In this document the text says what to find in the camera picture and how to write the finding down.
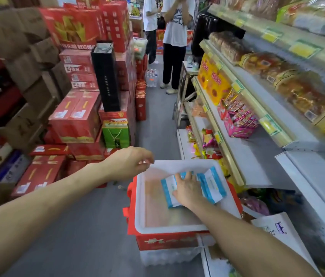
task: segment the sneaker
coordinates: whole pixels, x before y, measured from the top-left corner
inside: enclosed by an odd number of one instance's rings
[[[169,88],[166,90],[166,94],[175,94],[178,93],[178,89]]]
[[[160,88],[167,88],[169,86],[168,83],[161,83]]]

